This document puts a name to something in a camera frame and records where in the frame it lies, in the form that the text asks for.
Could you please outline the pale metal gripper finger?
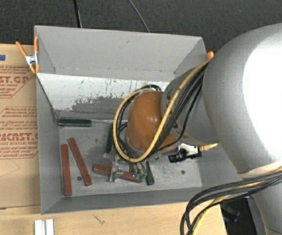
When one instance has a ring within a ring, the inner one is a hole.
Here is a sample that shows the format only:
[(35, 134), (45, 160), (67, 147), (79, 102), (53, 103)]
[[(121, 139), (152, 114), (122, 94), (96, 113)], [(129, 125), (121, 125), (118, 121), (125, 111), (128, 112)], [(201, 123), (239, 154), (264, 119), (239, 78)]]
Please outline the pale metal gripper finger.
[(118, 178), (123, 176), (124, 170), (122, 165), (117, 165), (111, 168), (110, 170), (110, 176), (109, 176), (109, 181), (110, 182), (115, 182)]
[(121, 158), (118, 155), (114, 155), (112, 167), (113, 168), (123, 168)]

